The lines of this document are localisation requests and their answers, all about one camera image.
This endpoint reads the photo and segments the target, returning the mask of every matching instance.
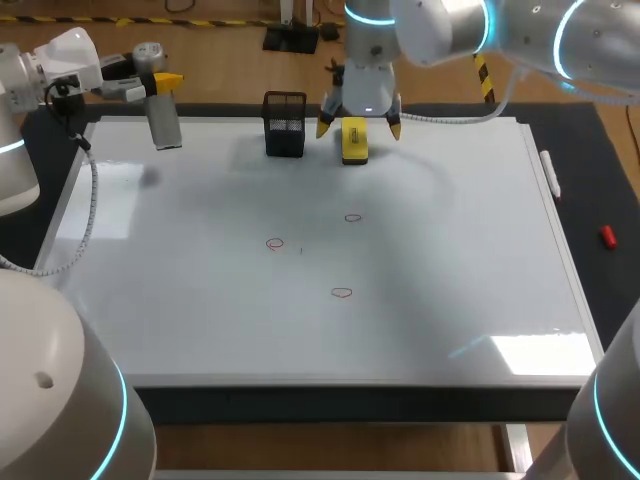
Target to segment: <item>white cable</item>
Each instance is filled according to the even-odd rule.
[[[606,105],[612,105],[614,107],[628,107],[634,105],[640,105],[640,97],[617,97],[614,95],[598,95],[591,93],[588,90],[577,87],[571,83],[567,83],[559,77],[550,73],[545,74],[553,83],[555,83],[560,89],[567,93],[572,93],[578,97],[584,98],[593,103],[604,103]]]
[[[475,123],[483,123],[488,122],[489,120],[493,120],[496,117],[499,117],[504,109],[507,108],[509,101],[511,100],[511,96],[513,95],[513,91],[516,88],[516,84],[518,80],[520,80],[526,73],[528,69],[525,67],[516,67],[511,74],[511,78],[509,79],[509,84],[507,85],[507,91],[504,94],[504,99],[500,102],[500,105],[485,117],[475,117],[475,118],[443,118],[443,117],[423,117],[420,115],[412,115],[410,113],[401,113],[400,117],[406,118],[408,120],[417,120],[419,122],[429,122],[429,123],[440,123],[445,125],[472,125]]]
[[[87,245],[89,244],[89,239],[91,238],[91,232],[93,231],[93,222],[96,218],[96,207],[98,205],[98,167],[96,166],[96,159],[91,153],[91,150],[86,151],[87,158],[89,159],[89,165],[91,166],[91,206],[89,207],[89,220],[87,221],[87,228],[84,232],[84,236],[80,241],[80,245],[76,250],[76,253],[73,259],[61,267],[52,268],[50,270],[29,270],[28,268],[23,268],[15,263],[12,263],[7,258],[0,255],[0,265],[9,270],[14,270],[16,272],[26,273],[27,275],[32,275],[34,277],[48,277],[50,275],[55,275],[60,272],[64,272],[65,270],[69,270],[75,263],[82,258],[85,250],[87,249]]]

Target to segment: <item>black stand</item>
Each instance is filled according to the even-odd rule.
[[[262,44],[263,50],[291,53],[316,53],[320,31],[306,25],[272,25]]]

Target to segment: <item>blue light ring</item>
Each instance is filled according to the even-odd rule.
[[[347,7],[346,5],[344,6],[344,13],[346,13],[349,17],[351,17],[355,21],[364,23],[365,25],[373,25],[375,27],[387,27],[387,26],[396,24],[396,21],[393,18],[377,20],[374,18],[361,17],[357,13],[352,12],[349,9],[349,7]]]
[[[96,470],[96,473],[89,480],[98,480],[100,476],[104,473],[104,471],[109,466],[109,462],[113,458],[113,455],[116,453],[118,449],[118,445],[120,444],[120,440],[122,439],[122,433],[124,432],[124,424],[127,419],[127,408],[128,408],[128,399],[127,399],[127,384],[124,383],[124,377],[122,376],[122,372],[118,368],[118,365],[114,362],[113,365],[116,367],[118,371],[118,375],[120,376],[120,385],[122,387],[122,413],[120,414],[120,425],[118,426],[118,432],[116,433],[115,438],[113,439],[113,443],[111,444],[111,448],[107,452],[107,455],[102,460],[102,463]]]
[[[487,7],[486,0],[480,0],[480,5],[482,6],[482,11],[484,12],[484,35],[482,36],[482,41],[480,42],[478,49],[475,52],[473,52],[474,54],[480,52],[480,50],[484,48],[485,44],[487,43],[487,39],[489,38],[489,28],[490,28],[489,7]]]
[[[569,19],[575,13],[580,5],[582,5],[585,0],[576,0],[566,11],[562,20],[560,20],[560,24],[558,25],[558,30],[556,30],[556,36],[553,39],[553,63],[556,67],[556,70],[560,75],[562,75],[567,80],[572,80],[571,76],[565,71],[562,66],[562,62],[560,61],[560,46],[562,44],[562,37],[564,35],[565,28],[567,27],[567,23],[569,23]]]
[[[19,140],[15,143],[10,143],[9,145],[5,145],[4,147],[0,147],[0,153],[10,152],[11,150],[15,150],[16,148],[20,148],[24,145],[24,139]]]
[[[607,440],[609,447],[613,450],[618,460],[626,467],[626,469],[633,475],[636,479],[640,480],[640,472],[638,472],[631,462],[627,460],[624,454],[620,451],[616,443],[613,441],[613,438],[609,434],[609,430],[607,430],[607,426],[604,423],[604,419],[602,418],[602,413],[600,412],[600,403],[598,401],[598,375],[596,374],[595,379],[593,380],[593,404],[596,410],[596,417],[598,417],[598,423],[600,424],[600,429],[602,430],[602,434],[604,438]]]

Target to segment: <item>yellow sponge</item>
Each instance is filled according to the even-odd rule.
[[[369,161],[367,120],[363,117],[342,119],[342,163],[365,165]]]

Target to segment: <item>black mat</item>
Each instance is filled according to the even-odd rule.
[[[259,116],[260,106],[181,105],[181,116]],[[410,113],[479,116],[486,105],[413,105]],[[102,115],[143,115],[127,105],[90,106],[79,131]],[[317,107],[309,108],[317,115]],[[562,187],[558,212],[605,348],[640,297],[640,208],[590,104],[514,104],[506,116],[531,125],[549,150]],[[75,147],[46,112],[30,114],[23,136],[41,185],[29,209],[0,218],[0,252],[33,266],[75,156]],[[599,229],[611,225],[619,248],[608,251]],[[141,389],[159,423],[214,421],[560,421],[575,389]],[[451,395],[450,401],[443,398]]]

